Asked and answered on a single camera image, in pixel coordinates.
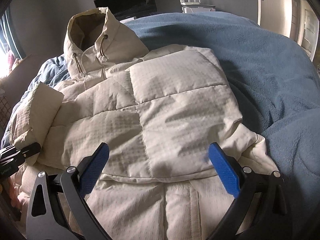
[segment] silver screw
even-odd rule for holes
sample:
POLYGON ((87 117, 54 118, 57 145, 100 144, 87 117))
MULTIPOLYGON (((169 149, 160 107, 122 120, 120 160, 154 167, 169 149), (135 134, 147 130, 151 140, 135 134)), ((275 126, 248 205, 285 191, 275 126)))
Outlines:
POLYGON ((45 176, 45 172, 44 171, 41 171, 41 172, 38 173, 38 177, 39 178, 42 178, 44 176, 45 176))
POLYGON ((280 172, 279 171, 274 171, 273 172, 273 175, 277 178, 279 178, 281 176, 280 172))
POLYGON ((67 168, 67 173, 74 173, 75 171, 76 171, 76 167, 74 166, 67 168))
POLYGON ((245 166, 245 167, 243 167, 243 171, 244 171, 244 173, 251 173, 252 170, 250 167, 245 166))

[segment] bright window light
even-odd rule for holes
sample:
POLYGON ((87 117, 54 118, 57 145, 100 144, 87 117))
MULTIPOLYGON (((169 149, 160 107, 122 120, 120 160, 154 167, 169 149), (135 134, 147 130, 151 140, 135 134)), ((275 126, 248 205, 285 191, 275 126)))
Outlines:
POLYGON ((9 75, 9 64, 6 54, 0 50, 0 78, 9 75))

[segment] blue gripper pad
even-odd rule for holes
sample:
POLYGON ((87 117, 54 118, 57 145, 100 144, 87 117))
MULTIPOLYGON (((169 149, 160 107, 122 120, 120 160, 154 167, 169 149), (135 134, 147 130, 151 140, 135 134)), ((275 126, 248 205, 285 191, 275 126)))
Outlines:
POLYGON ((79 179, 79 194, 82 198, 90 194, 96 184, 104 166, 109 159, 109 147, 106 143, 101 143, 86 163, 86 169, 79 179))
POLYGON ((237 198, 240 193, 239 177, 227 158, 232 157, 226 156, 217 143, 212 143, 209 146, 209 159, 212 162, 212 165, 216 169, 226 191, 237 198))

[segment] cream puffer jacket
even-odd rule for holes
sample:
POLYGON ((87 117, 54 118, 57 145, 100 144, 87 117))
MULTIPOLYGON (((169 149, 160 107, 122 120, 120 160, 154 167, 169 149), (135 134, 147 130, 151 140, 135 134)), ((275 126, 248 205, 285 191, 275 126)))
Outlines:
POLYGON ((256 172, 277 169, 265 139, 241 123, 212 50, 148 51, 108 8, 96 8, 71 18, 64 53, 71 80, 40 83, 11 123, 17 148, 42 145, 12 176, 22 231, 37 173, 77 166, 101 142, 110 158, 86 201, 114 240, 207 238, 233 200, 208 158, 212 142, 256 172))

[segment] drawstring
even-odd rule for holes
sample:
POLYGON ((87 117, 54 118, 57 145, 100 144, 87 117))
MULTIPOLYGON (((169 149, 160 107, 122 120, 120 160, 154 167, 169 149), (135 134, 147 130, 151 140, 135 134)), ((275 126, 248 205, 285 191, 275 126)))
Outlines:
POLYGON ((100 54, 101 54, 103 57, 106 57, 106 55, 105 55, 104 52, 103 52, 102 43, 103 43, 103 41, 106 40, 107 38, 108 38, 108 35, 105 34, 105 35, 103 36, 103 38, 101 39, 101 42, 100 42, 100 54))
POLYGON ((74 54, 72 54, 73 55, 73 58, 75 59, 75 61, 76 61, 76 65, 77 65, 77 68, 78 68, 78 71, 79 71, 79 74, 80 74, 80 77, 84 77, 85 75, 84 75, 84 73, 83 73, 83 71, 82 71, 82 69, 81 69, 81 66, 80 66, 80 63, 79 63, 79 61, 78 61, 78 59, 77 59, 77 54, 76 53, 74 53, 74 54))

